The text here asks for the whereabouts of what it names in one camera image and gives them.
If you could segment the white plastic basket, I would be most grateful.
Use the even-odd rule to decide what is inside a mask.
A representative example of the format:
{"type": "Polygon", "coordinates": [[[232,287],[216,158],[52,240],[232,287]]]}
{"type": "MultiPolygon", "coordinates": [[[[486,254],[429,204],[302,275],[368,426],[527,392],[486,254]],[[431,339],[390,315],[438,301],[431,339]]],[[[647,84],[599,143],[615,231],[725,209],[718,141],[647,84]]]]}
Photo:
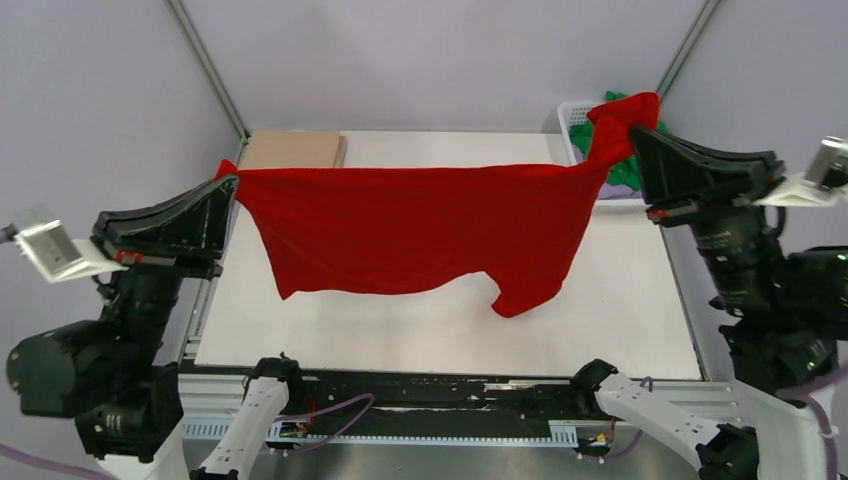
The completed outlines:
{"type": "MultiPolygon", "coordinates": [[[[600,149],[592,148],[596,129],[594,128],[595,125],[588,118],[588,112],[600,104],[600,101],[595,100],[564,102],[557,106],[556,114],[565,144],[566,166],[581,165],[582,163],[589,162],[590,165],[600,165],[601,167],[606,168],[607,172],[611,171],[612,162],[611,160],[608,160],[607,157],[616,151],[611,150],[607,145],[601,145],[600,149]],[[578,135],[572,135],[570,133],[570,129],[575,125],[582,125],[586,122],[588,122],[594,129],[588,135],[588,141],[584,145],[584,148],[581,149],[578,146],[578,135]]],[[[643,197],[622,200],[599,200],[597,194],[594,208],[596,210],[600,209],[603,211],[639,211],[645,208],[645,202],[643,197]]]]}

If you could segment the aluminium frame post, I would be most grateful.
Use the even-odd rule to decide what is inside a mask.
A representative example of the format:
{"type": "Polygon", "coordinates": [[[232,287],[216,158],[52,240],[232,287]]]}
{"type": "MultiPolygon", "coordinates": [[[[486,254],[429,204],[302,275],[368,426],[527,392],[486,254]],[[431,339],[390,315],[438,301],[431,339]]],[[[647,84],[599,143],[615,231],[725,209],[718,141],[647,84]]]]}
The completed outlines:
{"type": "Polygon", "coordinates": [[[704,0],[701,2],[698,12],[684,34],[655,89],[661,98],[665,99],[673,90],[678,78],[688,65],[692,55],[708,32],[723,4],[723,0],[704,0]]]}
{"type": "Polygon", "coordinates": [[[165,0],[165,5],[174,19],[177,29],[183,36],[188,49],[191,51],[202,75],[211,89],[219,107],[224,113],[230,127],[242,145],[249,141],[250,132],[246,127],[238,108],[236,107],[225,83],[209,54],[203,39],[196,28],[191,14],[185,3],[180,0],[165,0]]]}

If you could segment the right aluminium frame post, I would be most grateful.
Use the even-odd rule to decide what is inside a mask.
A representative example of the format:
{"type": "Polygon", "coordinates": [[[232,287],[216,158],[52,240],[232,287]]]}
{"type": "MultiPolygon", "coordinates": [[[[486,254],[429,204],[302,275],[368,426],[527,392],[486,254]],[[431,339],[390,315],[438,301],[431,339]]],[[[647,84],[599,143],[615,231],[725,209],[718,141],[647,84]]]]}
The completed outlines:
{"type": "Polygon", "coordinates": [[[692,55],[708,32],[723,4],[723,0],[704,0],[701,2],[698,12],[684,34],[655,89],[661,98],[665,99],[673,90],[678,78],[688,65],[692,55]]]}

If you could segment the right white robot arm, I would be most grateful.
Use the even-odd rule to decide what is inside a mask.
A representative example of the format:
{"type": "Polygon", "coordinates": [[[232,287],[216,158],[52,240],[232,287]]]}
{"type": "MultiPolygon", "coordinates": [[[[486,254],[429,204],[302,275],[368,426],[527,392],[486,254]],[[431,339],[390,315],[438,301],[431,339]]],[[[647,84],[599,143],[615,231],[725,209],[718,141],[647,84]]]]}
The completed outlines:
{"type": "Polygon", "coordinates": [[[716,288],[711,306],[733,365],[742,425],[700,417],[595,359],[571,380],[571,403],[635,426],[702,479],[836,479],[829,399],[846,376],[847,250],[786,254],[780,238],[801,182],[772,151],[734,153],[635,127],[647,217],[688,227],[716,288]]]}

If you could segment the green t shirt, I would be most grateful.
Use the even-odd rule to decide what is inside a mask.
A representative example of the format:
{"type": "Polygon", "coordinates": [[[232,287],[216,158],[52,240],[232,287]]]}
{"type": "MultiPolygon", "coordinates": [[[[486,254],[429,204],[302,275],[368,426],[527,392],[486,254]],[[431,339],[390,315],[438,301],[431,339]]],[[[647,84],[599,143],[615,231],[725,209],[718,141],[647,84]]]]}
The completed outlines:
{"type": "Polygon", "coordinates": [[[643,188],[641,168],[629,139],[632,127],[665,131],[660,120],[662,97],[652,91],[624,94],[607,91],[605,100],[585,112],[585,119],[565,129],[569,143],[584,160],[599,163],[606,175],[604,183],[627,187],[632,191],[643,188]]]}

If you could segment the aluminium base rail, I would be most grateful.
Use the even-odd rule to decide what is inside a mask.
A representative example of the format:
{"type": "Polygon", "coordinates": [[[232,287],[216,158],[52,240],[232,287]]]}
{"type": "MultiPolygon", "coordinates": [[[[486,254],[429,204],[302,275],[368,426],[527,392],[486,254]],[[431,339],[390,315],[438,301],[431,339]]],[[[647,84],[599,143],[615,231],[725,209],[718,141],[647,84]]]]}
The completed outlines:
{"type": "MultiPolygon", "coordinates": [[[[182,373],[180,394],[186,413],[227,417],[235,413],[247,381],[243,371],[209,369],[182,373]]],[[[363,393],[376,397],[384,410],[511,410],[526,419],[597,420],[600,410],[567,378],[509,378],[307,370],[295,394],[298,404],[310,398],[320,406],[363,393]]],[[[739,424],[741,413],[726,383],[655,381],[653,393],[695,415],[739,424]]]]}

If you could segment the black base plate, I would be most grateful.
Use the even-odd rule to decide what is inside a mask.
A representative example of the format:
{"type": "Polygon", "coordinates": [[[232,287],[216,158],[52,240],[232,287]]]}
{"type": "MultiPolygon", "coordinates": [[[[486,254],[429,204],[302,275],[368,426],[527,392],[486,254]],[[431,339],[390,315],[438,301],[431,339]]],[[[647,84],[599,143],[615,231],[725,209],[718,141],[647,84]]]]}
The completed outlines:
{"type": "Polygon", "coordinates": [[[611,418],[566,378],[306,370],[285,416],[316,413],[308,431],[398,437],[541,438],[552,421],[611,418]]]}

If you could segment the left aluminium frame post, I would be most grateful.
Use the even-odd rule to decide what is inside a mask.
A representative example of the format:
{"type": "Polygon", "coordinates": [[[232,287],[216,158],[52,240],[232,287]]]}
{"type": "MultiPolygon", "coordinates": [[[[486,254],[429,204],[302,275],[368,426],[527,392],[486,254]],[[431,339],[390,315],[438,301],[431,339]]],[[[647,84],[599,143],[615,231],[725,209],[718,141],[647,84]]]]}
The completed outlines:
{"type": "Polygon", "coordinates": [[[191,14],[185,3],[180,0],[165,0],[165,5],[174,19],[177,29],[183,36],[188,49],[191,51],[202,75],[211,89],[219,107],[224,113],[230,127],[242,145],[249,141],[250,132],[246,127],[238,108],[236,107],[225,83],[209,54],[203,39],[196,28],[191,14]]]}

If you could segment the folded beige t shirt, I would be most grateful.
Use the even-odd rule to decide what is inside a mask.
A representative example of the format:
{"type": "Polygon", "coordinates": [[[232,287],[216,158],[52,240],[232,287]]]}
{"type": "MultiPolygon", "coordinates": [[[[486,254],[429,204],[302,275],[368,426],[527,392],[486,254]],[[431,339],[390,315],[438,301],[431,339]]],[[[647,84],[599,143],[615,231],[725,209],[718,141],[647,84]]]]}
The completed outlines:
{"type": "Polygon", "coordinates": [[[340,168],[347,138],[338,130],[255,130],[241,169],[340,168]]]}

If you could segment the red t shirt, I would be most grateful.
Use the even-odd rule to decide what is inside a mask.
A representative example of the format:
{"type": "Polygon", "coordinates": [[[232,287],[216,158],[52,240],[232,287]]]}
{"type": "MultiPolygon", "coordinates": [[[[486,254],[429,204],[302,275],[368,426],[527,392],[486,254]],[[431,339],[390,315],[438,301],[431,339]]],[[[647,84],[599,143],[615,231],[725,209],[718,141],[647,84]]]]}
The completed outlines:
{"type": "Polygon", "coordinates": [[[512,318],[561,290],[606,175],[600,165],[241,169],[280,297],[405,295],[483,273],[512,318]]]}

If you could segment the lilac t shirt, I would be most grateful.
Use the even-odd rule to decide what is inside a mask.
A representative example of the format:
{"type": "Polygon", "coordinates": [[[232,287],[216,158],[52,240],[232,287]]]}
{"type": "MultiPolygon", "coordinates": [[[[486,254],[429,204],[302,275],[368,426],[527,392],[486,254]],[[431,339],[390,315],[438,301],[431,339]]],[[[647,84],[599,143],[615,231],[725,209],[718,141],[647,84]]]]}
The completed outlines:
{"type": "Polygon", "coordinates": [[[642,193],[639,189],[633,189],[625,184],[612,185],[604,183],[599,190],[599,200],[622,200],[641,198],[642,193]]]}

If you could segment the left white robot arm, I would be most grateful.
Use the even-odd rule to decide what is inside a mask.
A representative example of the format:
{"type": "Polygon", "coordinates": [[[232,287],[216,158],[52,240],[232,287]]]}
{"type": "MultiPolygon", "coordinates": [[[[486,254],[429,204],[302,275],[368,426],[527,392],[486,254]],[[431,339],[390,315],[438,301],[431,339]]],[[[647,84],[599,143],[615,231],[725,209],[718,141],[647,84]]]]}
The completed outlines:
{"type": "Polygon", "coordinates": [[[2,228],[47,281],[96,283],[99,317],[20,341],[6,377],[25,415],[72,420],[85,451],[117,479],[245,479],[278,416],[305,403],[297,361],[259,360],[223,439],[188,467],[179,366],[155,358],[182,282],[222,273],[238,185],[230,174],[151,207],[103,211],[84,239],[43,206],[2,228]]]}

